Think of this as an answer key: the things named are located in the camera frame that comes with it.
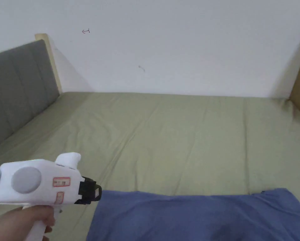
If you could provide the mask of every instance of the red label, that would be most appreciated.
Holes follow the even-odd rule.
[[[56,200],[55,200],[55,204],[62,204],[64,201],[64,192],[63,191],[59,191],[56,195]]]
[[[70,186],[70,177],[54,177],[53,187],[68,187]]]

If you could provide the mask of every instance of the white handheld device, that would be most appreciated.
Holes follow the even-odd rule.
[[[0,166],[0,204],[51,205],[57,218],[65,204],[90,204],[101,199],[101,186],[81,176],[81,155],[63,153],[55,162],[37,159],[9,162]],[[41,241],[46,226],[36,222],[26,241]]]

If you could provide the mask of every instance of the white wall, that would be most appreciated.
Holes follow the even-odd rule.
[[[300,0],[0,0],[0,51],[38,32],[64,91],[287,97],[300,66]]]

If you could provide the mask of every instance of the handle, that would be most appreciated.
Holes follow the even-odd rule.
[[[60,213],[60,206],[54,206],[54,218],[58,217]],[[27,235],[25,241],[42,241],[44,234],[45,234],[46,225],[42,221],[34,222],[30,232]]]
[[[42,221],[36,221],[27,235],[25,241],[42,241],[46,225]]]

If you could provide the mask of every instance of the gray circular button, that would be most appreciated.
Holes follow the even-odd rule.
[[[31,193],[41,183],[41,172],[33,167],[21,168],[15,172],[11,179],[12,188],[21,194]]]

